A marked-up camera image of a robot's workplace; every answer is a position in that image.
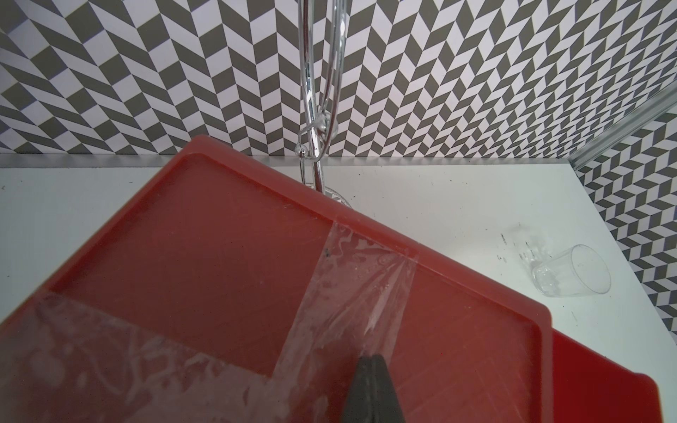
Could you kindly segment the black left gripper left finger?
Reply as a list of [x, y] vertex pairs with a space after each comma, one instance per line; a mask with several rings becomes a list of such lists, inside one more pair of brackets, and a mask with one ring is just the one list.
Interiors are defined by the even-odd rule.
[[374, 369], [373, 356], [363, 356], [357, 362], [342, 411], [343, 423], [372, 423], [376, 421]]

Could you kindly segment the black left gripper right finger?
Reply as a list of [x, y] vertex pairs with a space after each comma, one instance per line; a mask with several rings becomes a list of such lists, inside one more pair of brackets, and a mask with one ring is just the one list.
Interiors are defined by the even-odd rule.
[[375, 356], [375, 422], [405, 423], [397, 392], [382, 355]]

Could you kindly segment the red plastic drawer cabinet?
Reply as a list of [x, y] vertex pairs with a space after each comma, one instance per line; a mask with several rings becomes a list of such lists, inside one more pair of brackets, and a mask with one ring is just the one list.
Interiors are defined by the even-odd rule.
[[198, 137], [1, 326], [4, 422], [550, 422], [548, 310]]

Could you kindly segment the red top drawer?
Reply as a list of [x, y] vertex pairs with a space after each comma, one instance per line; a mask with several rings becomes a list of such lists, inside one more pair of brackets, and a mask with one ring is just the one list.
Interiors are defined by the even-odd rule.
[[659, 388], [574, 339], [554, 332], [555, 422], [663, 421]]

